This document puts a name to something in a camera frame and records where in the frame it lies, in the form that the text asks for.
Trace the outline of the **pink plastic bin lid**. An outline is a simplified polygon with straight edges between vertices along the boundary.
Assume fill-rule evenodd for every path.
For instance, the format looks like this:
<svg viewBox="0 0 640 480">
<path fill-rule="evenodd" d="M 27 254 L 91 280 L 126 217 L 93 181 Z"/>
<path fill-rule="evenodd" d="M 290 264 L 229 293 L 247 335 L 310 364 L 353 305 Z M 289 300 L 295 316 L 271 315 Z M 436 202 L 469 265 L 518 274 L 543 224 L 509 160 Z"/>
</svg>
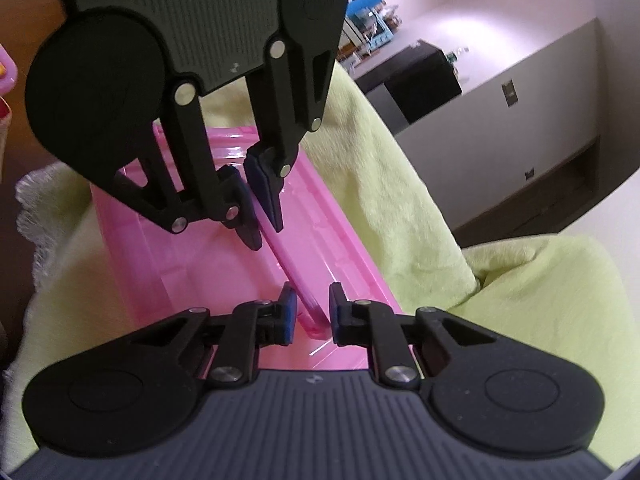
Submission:
<svg viewBox="0 0 640 480">
<path fill-rule="evenodd" d="M 334 344 L 330 285 L 340 283 L 350 300 L 400 309 L 305 154 L 298 155 L 280 194 L 284 229 L 267 230 L 257 252 L 217 222 L 193 222 L 171 234 L 98 188 L 92 198 L 116 287 L 134 327 L 193 307 L 227 314 L 243 302 L 277 298 L 286 282 L 302 282 L 312 303 L 297 303 L 294 340 L 286 348 L 262 350 L 260 366 L 352 370 L 366 366 L 367 353 Z"/>
</svg>

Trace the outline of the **pink plastic bin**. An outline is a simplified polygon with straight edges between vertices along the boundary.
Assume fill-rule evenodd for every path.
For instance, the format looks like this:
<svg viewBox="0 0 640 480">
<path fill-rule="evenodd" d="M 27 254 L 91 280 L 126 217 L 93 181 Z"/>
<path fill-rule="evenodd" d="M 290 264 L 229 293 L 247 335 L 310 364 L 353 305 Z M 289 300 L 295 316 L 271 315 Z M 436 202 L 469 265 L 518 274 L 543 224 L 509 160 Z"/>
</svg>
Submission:
<svg viewBox="0 0 640 480">
<path fill-rule="evenodd" d="M 8 51 L 0 44 L 0 96 L 11 92 L 17 82 L 17 66 Z"/>
</svg>

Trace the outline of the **cluttered side table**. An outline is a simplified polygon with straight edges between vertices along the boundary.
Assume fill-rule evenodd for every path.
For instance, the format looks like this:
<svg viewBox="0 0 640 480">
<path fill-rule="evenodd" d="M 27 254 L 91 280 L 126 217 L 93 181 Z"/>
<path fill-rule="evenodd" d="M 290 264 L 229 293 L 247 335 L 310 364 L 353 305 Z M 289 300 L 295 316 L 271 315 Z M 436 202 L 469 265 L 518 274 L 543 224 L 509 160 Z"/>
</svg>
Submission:
<svg viewBox="0 0 640 480">
<path fill-rule="evenodd" d="M 397 10 L 387 0 L 349 0 L 337 62 L 355 64 L 391 42 L 401 24 Z"/>
</svg>

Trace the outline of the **white lace cloth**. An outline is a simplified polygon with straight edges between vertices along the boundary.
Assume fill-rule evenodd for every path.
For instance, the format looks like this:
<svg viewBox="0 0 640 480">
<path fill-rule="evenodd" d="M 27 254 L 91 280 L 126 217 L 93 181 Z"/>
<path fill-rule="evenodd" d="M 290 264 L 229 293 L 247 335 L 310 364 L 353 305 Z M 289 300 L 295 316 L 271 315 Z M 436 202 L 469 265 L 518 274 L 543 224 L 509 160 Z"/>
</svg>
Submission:
<svg viewBox="0 0 640 480">
<path fill-rule="evenodd" d="M 48 278 L 60 244 L 61 229 L 54 213 L 62 168 L 60 162 L 54 162 L 29 171 L 15 185 L 15 198 L 21 206 L 16 219 L 17 232 L 35 247 L 32 256 L 35 290 Z"/>
</svg>

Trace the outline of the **black cabinet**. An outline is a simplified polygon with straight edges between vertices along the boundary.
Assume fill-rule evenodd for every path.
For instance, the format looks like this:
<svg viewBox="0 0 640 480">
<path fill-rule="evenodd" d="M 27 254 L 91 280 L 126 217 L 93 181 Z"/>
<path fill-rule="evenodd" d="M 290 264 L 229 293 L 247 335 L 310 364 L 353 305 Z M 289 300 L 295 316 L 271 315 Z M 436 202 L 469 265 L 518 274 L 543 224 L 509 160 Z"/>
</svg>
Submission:
<svg viewBox="0 0 640 480">
<path fill-rule="evenodd" d="M 454 66 L 418 40 L 355 79 L 393 136 L 462 93 Z"/>
</svg>

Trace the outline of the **green covered sofa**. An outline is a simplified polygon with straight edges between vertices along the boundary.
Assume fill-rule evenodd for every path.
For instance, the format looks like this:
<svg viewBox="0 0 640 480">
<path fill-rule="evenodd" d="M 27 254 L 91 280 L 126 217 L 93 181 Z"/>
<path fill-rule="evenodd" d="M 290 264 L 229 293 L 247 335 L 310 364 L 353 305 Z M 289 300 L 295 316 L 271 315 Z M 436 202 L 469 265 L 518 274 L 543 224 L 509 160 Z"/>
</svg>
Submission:
<svg viewBox="0 0 640 480">
<path fill-rule="evenodd" d="M 333 73 L 323 124 L 303 149 L 402 310 L 438 307 L 589 370 L 605 394 L 593 452 L 612 467 L 638 455 L 639 330 L 620 274 L 600 244 L 548 235 L 461 248 L 408 158 L 341 68 Z M 7 472 L 36 448 L 21 409 L 28 382 L 132 326 L 88 182 L 63 165 L 55 200 L 60 244 L 6 372 L 1 467 Z"/>
</svg>

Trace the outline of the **white refrigerator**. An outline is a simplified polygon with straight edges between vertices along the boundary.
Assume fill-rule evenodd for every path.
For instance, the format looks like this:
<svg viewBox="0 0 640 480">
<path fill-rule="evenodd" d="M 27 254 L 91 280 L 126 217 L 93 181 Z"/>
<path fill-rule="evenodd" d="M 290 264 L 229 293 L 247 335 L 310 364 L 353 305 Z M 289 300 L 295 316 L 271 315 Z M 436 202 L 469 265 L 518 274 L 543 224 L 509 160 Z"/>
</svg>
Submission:
<svg viewBox="0 0 640 480">
<path fill-rule="evenodd" d="M 477 22 L 461 96 L 396 140 L 450 229 L 508 200 L 598 136 L 598 28 L 536 41 Z"/>
</svg>

